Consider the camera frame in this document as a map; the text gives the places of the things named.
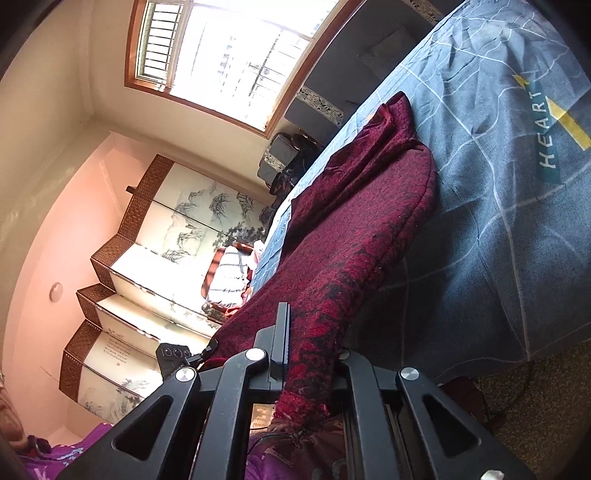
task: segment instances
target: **window frame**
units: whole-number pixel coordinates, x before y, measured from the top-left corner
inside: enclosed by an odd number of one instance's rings
[[[307,76],[316,65],[316,62],[324,51],[328,48],[330,42],[335,38],[340,29],[347,23],[347,21],[355,14],[359,7],[365,2],[365,0],[346,0],[340,10],[334,15],[332,20],[326,25],[324,31],[320,34],[318,39],[313,43],[311,49],[306,56],[300,61],[299,66],[296,67],[295,73],[292,72],[291,79],[286,84],[283,93],[278,97],[277,107],[273,111],[272,116],[265,126],[265,130],[261,131],[252,125],[248,125],[245,122],[235,119],[229,115],[225,115],[216,110],[212,110],[198,103],[185,100],[180,97],[171,95],[170,87],[165,85],[158,85],[146,80],[136,78],[136,65],[138,60],[138,46],[141,41],[142,24],[144,21],[144,12],[146,4],[149,0],[134,0],[134,4],[131,11],[131,19],[129,22],[129,30],[127,35],[127,46],[125,53],[125,86],[140,90],[142,92],[151,93],[152,95],[166,98],[173,102],[180,103],[182,105],[189,106],[191,108],[200,110],[210,115],[216,116],[230,122],[231,124],[245,128],[257,135],[264,138],[271,138],[271,135],[275,131],[279,120],[285,115],[289,105],[295,98],[298,90],[304,84]],[[176,68],[176,60],[171,64],[171,74],[174,75],[174,69]]]

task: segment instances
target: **decorative border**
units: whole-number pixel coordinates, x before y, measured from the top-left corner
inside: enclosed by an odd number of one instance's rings
[[[109,310],[107,310],[106,308],[102,307],[102,306],[101,306],[101,305],[99,305],[98,303],[91,304],[91,305],[92,305],[92,307],[93,307],[93,309],[94,309],[94,311],[95,311],[95,315],[96,315],[96,318],[97,318],[97,319],[99,318],[99,312],[101,312],[101,313],[104,313],[105,315],[107,315],[107,316],[111,317],[113,320],[116,320],[117,322],[119,322],[119,323],[121,323],[121,324],[125,325],[125,326],[126,326],[128,329],[130,329],[130,330],[133,330],[134,332],[139,332],[139,333],[141,333],[142,335],[144,335],[144,336],[146,336],[146,337],[148,337],[148,338],[150,338],[150,339],[152,339],[152,340],[157,340],[157,341],[158,341],[158,343],[161,343],[161,342],[160,342],[160,338],[158,338],[157,336],[153,335],[153,334],[152,334],[152,333],[150,333],[150,332],[147,332],[147,331],[145,331],[145,330],[142,330],[142,329],[140,329],[139,327],[137,327],[137,326],[136,326],[136,325],[134,325],[133,323],[130,323],[130,322],[128,322],[127,320],[125,320],[125,319],[123,319],[123,318],[119,317],[117,314],[115,314],[115,313],[113,313],[113,312],[110,312]],[[111,336],[114,336],[113,334],[111,334],[110,332],[108,332],[107,330],[105,330],[105,329],[102,327],[102,325],[100,325],[100,323],[99,323],[99,324],[97,324],[97,323],[95,323],[95,322],[94,322],[94,320],[91,320],[91,319],[90,319],[90,318],[88,318],[88,317],[87,317],[86,319],[87,319],[89,322],[92,322],[92,323],[94,323],[94,324],[95,324],[97,327],[100,327],[100,329],[101,329],[103,332],[106,332],[106,333],[108,333],[109,335],[111,335]],[[197,335],[204,336],[202,333],[197,333],[197,332],[194,332],[193,330],[191,330],[191,332],[193,332],[193,333],[196,333]],[[126,342],[125,340],[122,340],[121,338],[119,338],[119,337],[117,337],[117,336],[116,336],[115,338],[117,338],[117,340],[118,340],[118,341],[120,341],[120,342],[123,342],[123,343],[124,343],[124,344],[126,344],[126,345],[129,345],[129,346],[130,346],[131,348],[133,348],[134,350],[137,350],[137,351],[140,351],[140,352],[142,352],[142,353],[145,353],[146,355],[148,355],[148,356],[151,356],[152,358],[156,358],[156,357],[155,357],[155,353],[149,353],[149,352],[145,352],[145,351],[141,350],[140,348],[138,348],[138,347],[136,347],[136,346],[133,346],[133,345],[131,345],[131,343],[128,343],[128,342]]]
[[[312,107],[318,113],[321,113],[337,127],[341,127],[343,125],[343,112],[330,103],[327,99],[322,98],[320,95],[318,95],[318,93],[310,90],[306,85],[302,85],[295,98]]]
[[[110,267],[134,244],[132,240],[118,233],[100,247],[90,258],[92,268],[95,269],[99,281],[107,288],[115,291],[115,284],[111,279]]]
[[[123,214],[117,233],[135,242],[139,235],[139,230],[142,228],[142,223],[144,223],[144,219],[146,218],[146,214],[150,209],[150,205],[152,205],[151,199],[148,200],[141,196],[133,195]]]
[[[70,339],[64,351],[79,362],[84,362],[101,332],[102,329],[98,328],[94,323],[85,320],[78,327],[78,330]]]
[[[431,25],[437,25],[443,14],[429,0],[402,0]]]
[[[99,314],[96,311],[95,304],[112,295],[115,295],[115,292],[101,283],[81,288],[76,292],[76,297],[78,298],[78,303],[84,316],[101,328],[102,325],[100,324]]]
[[[277,173],[281,173],[283,170],[285,170],[285,165],[276,156],[272,155],[268,151],[266,151],[262,156],[262,160]]]
[[[154,297],[159,297],[159,298],[161,298],[161,299],[164,299],[164,300],[166,300],[166,301],[167,301],[167,302],[169,302],[169,303],[174,303],[175,305],[178,305],[179,307],[181,307],[181,308],[184,308],[185,310],[188,310],[189,312],[193,312],[193,313],[194,313],[195,315],[197,315],[198,317],[202,317],[202,318],[204,318],[205,320],[209,320],[209,321],[211,321],[211,322],[213,322],[213,323],[215,323],[215,324],[217,324],[217,325],[221,325],[221,324],[223,323],[223,322],[219,321],[218,319],[216,319],[216,318],[214,318],[214,317],[210,317],[210,316],[209,316],[209,315],[207,315],[206,313],[203,313],[203,312],[196,312],[195,310],[193,310],[193,309],[190,309],[189,307],[186,307],[185,305],[181,305],[180,303],[177,303],[177,302],[175,302],[174,300],[172,300],[172,299],[169,299],[168,297],[165,297],[164,295],[161,295],[160,293],[157,293],[157,292],[155,292],[154,290],[150,290],[149,288],[146,288],[146,287],[144,287],[143,285],[140,285],[139,283],[135,282],[135,281],[134,281],[134,280],[132,280],[131,278],[128,278],[128,277],[126,277],[125,275],[122,275],[122,274],[120,274],[119,272],[117,272],[117,271],[115,271],[115,270],[111,269],[110,267],[109,267],[109,268],[107,268],[107,267],[105,267],[104,265],[100,265],[100,268],[104,268],[104,270],[105,270],[105,271],[106,271],[106,272],[109,274],[109,281],[112,281],[112,280],[110,280],[110,279],[111,279],[111,274],[113,274],[115,277],[118,277],[118,278],[120,278],[121,280],[123,280],[123,281],[126,281],[126,282],[127,282],[127,283],[129,283],[130,285],[133,285],[135,288],[138,288],[139,290],[142,290],[142,291],[144,291],[144,292],[146,292],[146,293],[149,293],[150,295],[152,295],[152,296],[154,296]],[[173,323],[176,323],[176,324],[178,324],[178,325],[181,325],[181,324],[177,323],[177,322],[176,322],[176,321],[174,321],[174,320],[169,320],[169,321],[171,321],[171,322],[173,322]],[[202,336],[205,336],[205,337],[207,337],[207,338],[210,338],[210,337],[209,337],[209,336],[208,336],[206,333],[201,333],[201,332],[199,332],[198,330],[193,330],[191,327],[187,327],[187,326],[184,326],[184,325],[181,325],[181,326],[182,326],[183,328],[187,328],[187,329],[189,329],[189,330],[191,330],[191,331],[193,331],[193,332],[197,333],[198,335],[202,335]]]
[[[59,389],[76,403],[78,403],[81,375],[82,363],[64,350],[61,357]]]
[[[173,160],[162,155],[156,155],[139,181],[134,196],[137,195],[150,202],[154,200],[158,189],[162,186],[162,182],[170,169],[173,168],[173,165]]]

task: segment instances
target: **pink wall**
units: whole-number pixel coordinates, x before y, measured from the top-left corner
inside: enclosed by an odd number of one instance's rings
[[[140,160],[116,148],[105,156],[103,164],[108,172],[117,202],[121,205],[121,216],[131,200],[131,195],[125,191],[127,185],[137,187],[144,172],[150,166],[152,158],[153,155],[149,161]]]
[[[79,424],[68,428],[84,436],[99,421],[94,416],[77,421],[86,412],[76,411],[82,407],[58,390],[58,381],[62,351],[84,318],[75,292],[97,282],[89,258],[118,229],[121,204],[130,197],[119,190],[136,185],[146,168],[112,150],[108,142],[89,157],[51,207],[12,298],[2,368],[28,434],[47,438],[70,418]],[[55,282],[63,284],[64,293],[52,303],[48,295]]]

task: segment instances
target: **window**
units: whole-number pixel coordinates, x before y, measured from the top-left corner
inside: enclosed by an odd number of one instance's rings
[[[269,137],[361,0],[136,0],[126,85]]]

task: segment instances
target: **bed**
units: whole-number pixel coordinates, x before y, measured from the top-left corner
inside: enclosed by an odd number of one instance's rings
[[[413,365],[445,382],[589,339],[590,87],[529,3],[461,4],[361,105],[280,206],[254,295],[277,269],[291,200],[402,90],[437,165],[439,202],[345,344],[374,365]]]

